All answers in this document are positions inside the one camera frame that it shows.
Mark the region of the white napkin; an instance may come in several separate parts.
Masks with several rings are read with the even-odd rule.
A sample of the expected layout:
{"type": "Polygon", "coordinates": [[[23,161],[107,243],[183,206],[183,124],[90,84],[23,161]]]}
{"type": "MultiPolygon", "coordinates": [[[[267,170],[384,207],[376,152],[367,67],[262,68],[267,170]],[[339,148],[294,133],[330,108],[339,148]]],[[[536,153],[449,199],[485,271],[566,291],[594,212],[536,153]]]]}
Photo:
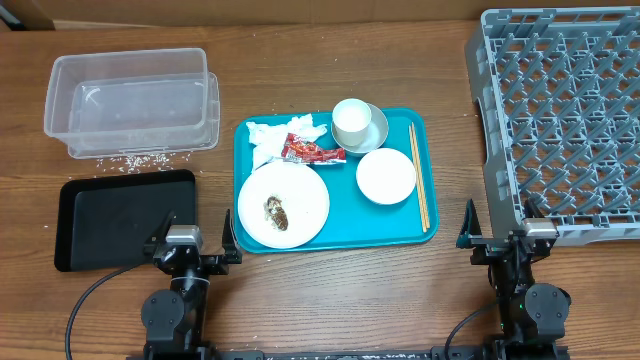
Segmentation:
{"type": "Polygon", "coordinates": [[[315,125],[311,114],[293,116],[286,124],[268,125],[249,121],[246,126],[249,130],[249,142],[254,145],[252,171],[269,162],[281,159],[281,153],[289,134],[315,142],[327,133],[327,125],[315,125]]]}

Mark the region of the red snack wrapper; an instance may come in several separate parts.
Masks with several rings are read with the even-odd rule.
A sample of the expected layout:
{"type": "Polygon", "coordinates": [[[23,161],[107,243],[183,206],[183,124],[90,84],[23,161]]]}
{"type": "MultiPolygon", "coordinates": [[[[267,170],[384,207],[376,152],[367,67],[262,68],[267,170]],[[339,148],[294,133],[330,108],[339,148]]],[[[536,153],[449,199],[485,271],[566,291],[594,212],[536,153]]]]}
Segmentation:
{"type": "Polygon", "coordinates": [[[333,165],[346,162],[346,152],[343,148],[326,150],[312,141],[289,133],[281,152],[285,161],[300,164],[333,165]]]}

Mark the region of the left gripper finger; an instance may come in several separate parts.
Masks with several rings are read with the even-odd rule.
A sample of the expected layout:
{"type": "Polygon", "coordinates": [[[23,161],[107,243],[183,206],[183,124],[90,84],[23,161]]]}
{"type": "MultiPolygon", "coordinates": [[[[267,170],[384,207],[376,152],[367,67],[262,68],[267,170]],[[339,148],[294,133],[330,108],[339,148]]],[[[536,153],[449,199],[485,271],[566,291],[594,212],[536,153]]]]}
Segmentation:
{"type": "Polygon", "coordinates": [[[158,245],[166,242],[166,236],[173,224],[175,219],[175,213],[173,211],[169,211],[165,218],[162,220],[160,225],[152,231],[151,236],[147,240],[147,243],[150,245],[158,245]]]}
{"type": "Polygon", "coordinates": [[[226,210],[225,214],[221,244],[226,256],[237,255],[237,244],[232,226],[231,211],[229,209],[226,210]]]}

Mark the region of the brown food scrap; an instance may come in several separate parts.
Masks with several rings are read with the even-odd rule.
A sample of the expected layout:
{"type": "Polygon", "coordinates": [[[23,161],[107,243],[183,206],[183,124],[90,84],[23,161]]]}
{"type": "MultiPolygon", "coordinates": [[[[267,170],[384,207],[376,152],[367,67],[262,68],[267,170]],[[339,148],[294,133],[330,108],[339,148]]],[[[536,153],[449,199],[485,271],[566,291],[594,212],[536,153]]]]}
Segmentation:
{"type": "Polygon", "coordinates": [[[264,211],[266,219],[269,220],[273,227],[278,231],[286,231],[288,229],[288,218],[282,201],[276,196],[270,196],[264,203],[264,211]]]}

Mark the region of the small white plate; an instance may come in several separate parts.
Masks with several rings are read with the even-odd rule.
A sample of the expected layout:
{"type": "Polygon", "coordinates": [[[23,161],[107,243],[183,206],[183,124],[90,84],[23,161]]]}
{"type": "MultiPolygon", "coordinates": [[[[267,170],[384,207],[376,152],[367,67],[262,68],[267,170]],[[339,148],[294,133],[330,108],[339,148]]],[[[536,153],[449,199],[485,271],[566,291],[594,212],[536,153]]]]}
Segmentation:
{"type": "Polygon", "coordinates": [[[356,182],[362,194],[379,205],[394,205],[409,197],[416,186],[416,170],[404,153],[379,148],[358,163],[356,182]]]}

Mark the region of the large white plate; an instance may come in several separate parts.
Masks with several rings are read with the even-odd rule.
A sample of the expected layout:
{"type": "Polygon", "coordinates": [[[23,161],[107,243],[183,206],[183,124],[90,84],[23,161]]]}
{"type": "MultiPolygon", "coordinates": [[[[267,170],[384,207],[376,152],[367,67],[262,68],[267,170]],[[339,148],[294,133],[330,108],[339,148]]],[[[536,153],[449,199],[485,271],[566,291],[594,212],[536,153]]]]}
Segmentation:
{"type": "Polygon", "coordinates": [[[237,199],[237,215],[243,230],[259,244],[291,249],[310,242],[324,227],[330,210],[327,186],[306,165],[274,162],[252,173],[237,199]],[[286,231],[276,230],[266,219],[264,203],[270,196],[282,201],[288,218],[286,231]]]}

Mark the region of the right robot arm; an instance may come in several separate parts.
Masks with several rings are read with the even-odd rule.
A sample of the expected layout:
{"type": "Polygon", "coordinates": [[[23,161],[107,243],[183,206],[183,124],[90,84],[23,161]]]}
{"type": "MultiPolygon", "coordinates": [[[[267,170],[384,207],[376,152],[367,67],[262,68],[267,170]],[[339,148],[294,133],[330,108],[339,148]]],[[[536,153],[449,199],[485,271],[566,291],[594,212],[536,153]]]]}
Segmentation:
{"type": "Polygon", "coordinates": [[[463,319],[450,332],[444,346],[446,359],[568,359],[568,349],[556,341],[565,336],[571,297],[565,290],[538,283],[532,265],[547,258],[558,237],[553,222],[536,206],[526,205],[530,216],[505,238],[482,235],[475,205],[468,201],[456,246],[470,249],[470,263],[485,266],[496,300],[463,319]],[[477,316],[499,312],[501,333],[479,346],[453,348],[458,331],[477,316]]]}

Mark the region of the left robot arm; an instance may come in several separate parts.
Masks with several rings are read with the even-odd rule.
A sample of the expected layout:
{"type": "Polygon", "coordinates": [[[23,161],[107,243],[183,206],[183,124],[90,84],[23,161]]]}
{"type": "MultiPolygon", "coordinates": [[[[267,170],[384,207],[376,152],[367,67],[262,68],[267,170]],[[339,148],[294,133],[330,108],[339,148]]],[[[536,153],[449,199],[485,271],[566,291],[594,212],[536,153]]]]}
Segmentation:
{"type": "Polygon", "coordinates": [[[170,213],[152,233],[143,254],[171,277],[170,286],[152,293],[141,308],[146,328],[145,359],[220,359],[215,346],[204,339],[207,298],[212,276],[227,275],[231,264],[242,262],[233,232],[232,217],[225,215],[223,252],[203,255],[203,238],[196,225],[175,225],[170,213]]]}

